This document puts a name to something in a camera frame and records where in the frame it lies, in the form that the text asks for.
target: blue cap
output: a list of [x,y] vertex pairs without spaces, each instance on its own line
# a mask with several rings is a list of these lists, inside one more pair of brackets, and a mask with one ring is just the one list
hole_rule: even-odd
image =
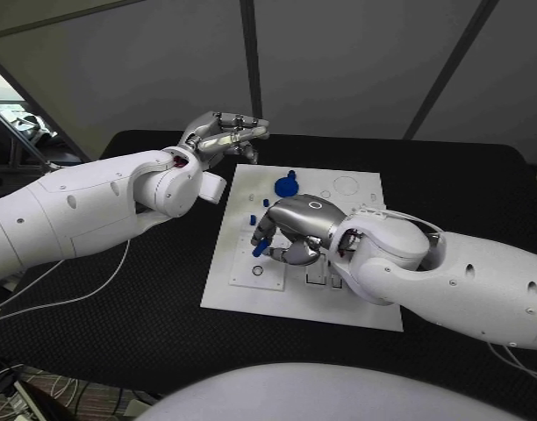
[[267,247],[269,247],[269,240],[263,239],[253,250],[253,257],[260,257]]
[[298,195],[296,172],[290,169],[287,176],[274,182],[274,193],[279,197],[290,197]]

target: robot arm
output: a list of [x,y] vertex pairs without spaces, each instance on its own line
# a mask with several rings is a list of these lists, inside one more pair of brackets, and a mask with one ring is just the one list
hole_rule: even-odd
[[[295,214],[285,211],[293,201],[305,209]],[[426,235],[388,210],[361,209],[348,217],[335,217],[332,209],[332,216],[322,211],[325,207],[331,209],[318,197],[290,197],[274,204],[264,218],[286,229],[293,244],[321,239],[331,268],[364,299],[377,305],[403,305],[427,321],[472,338],[537,349],[535,254],[453,232]],[[306,224],[292,232],[296,219]],[[272,236],[272,230],[264,235],[266,225],[262,221],[253,244]],[[263,253],[292,264],[292,249],[269,247]],[[313,262],[312,252],[316,250],[306,253],[306,264]]]
[[225,153],[256,158],[250,140],[267,137],[267,125],[210,112],[178,146],[64,168],[0,198],[0,279],[107,250],[181,217],[197,197],[218,203],[225,180],[205,170]]

